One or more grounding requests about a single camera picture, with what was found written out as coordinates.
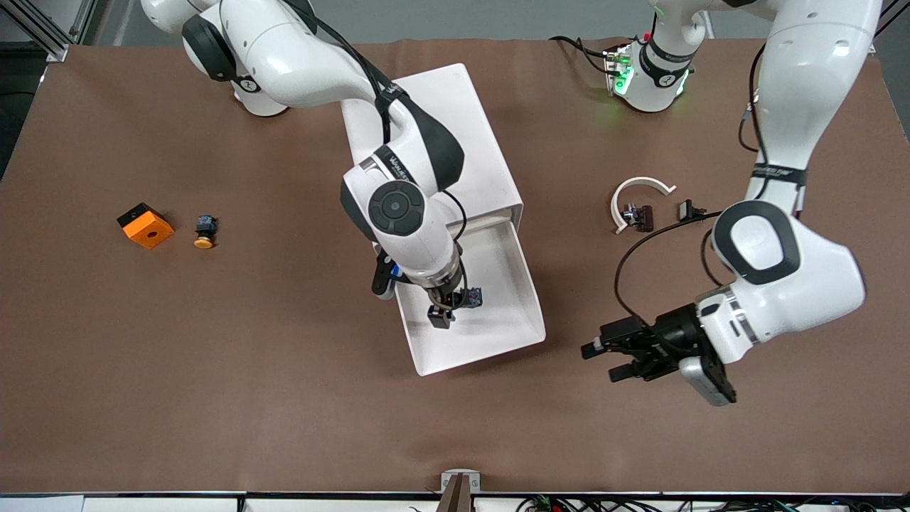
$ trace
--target green led light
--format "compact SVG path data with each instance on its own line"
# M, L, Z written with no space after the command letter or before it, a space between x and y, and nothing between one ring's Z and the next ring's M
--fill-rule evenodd
M686 70L686 72L682 75L682 78L680 78L680 87L676 89L676 96L679 96L683 93L683 87L685 87L685 79L688 77L689 70Z
M633 77L635 77L635 70L631 66L626 67L625 71L616 78L616 94L624 95L629 90L629 84L632 82Z

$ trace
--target brown tabletop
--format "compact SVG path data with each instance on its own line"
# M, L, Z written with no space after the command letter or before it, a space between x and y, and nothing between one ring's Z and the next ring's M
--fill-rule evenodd
M71 48L0 186L0 490L422 490L466 466L488 490L905 491L910 150L874 58L815 152L803 216L854 251L865 305L730 365L740 403L724 408L678 374L610 384L627 357L580 357L623 317L613 270L642 236L612 233L620 181L679 186L623 197L659 226L684 199L743 196L757 46L706 42L654 115L552 42L365 46L392 77L467 65L524 198L548 330L424 378L339 205L337 105L255 118L180 48ZM139 201L177 227L153 251L116 225ZM204 213L221 219L213 251L191 243ZM708 227L636 253L628 302L652 319L710 290Z

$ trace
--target white box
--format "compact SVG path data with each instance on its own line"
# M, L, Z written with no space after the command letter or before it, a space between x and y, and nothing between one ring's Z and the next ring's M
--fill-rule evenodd
M395 82L448 128L464 149L461 179L449 192L468 214L468 228L459 243L469 284L483 289L483 305L456 311L455 321L444 330L427 319L430 299L423 289L397 286L417 373L434 374L542 342L546 330L541 304L518 242L521 196L467 68L453 64ZM379 114L372 105L355 100L342 102L341 110L356 164L382 145ZM392 138L397 135L393 128ZM443 194L430 200L440 206L450 230L457 230L461 225L458 207Z

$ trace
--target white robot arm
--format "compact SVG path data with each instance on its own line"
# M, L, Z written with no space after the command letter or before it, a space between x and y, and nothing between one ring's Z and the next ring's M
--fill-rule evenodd
M379 246L374 293L388 299L395 282L417 284L430 297L432 323L447 328L453 310L481 304L479 289L459 291L460 247L430 201L460 178L461 146L346 42L318 39L317 26L334 33L307 0L220 0L186 20L181 34L193 63L230 81L254 114L362 100L388 116L397 136L344 175L341 203Z
M610 87L643 111L667 108L681 92L704 37L699 11L745 5L773 15L753 113L761 150L746 199L724 210L713 228L714 250L737 277L659 316L654 326L636 317L603 325L582 356L632 355L631 364L611 370L614 382L680 370L711 404L725 405L736 401L736 393L724 364L780 334L840 318L865 300L853 254L798 218L809 158L865 61L881 0L651 3L657 12L652 38L611 57L618 76Z
M189 18L217 3L218 0L141 0L148 20L174 36L180 35Z

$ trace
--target orange block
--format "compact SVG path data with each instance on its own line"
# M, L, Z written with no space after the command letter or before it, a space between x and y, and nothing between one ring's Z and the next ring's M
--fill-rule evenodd
M146 249L154 248L174 234L174 228L144 202L140 202L116 221L130 240Z

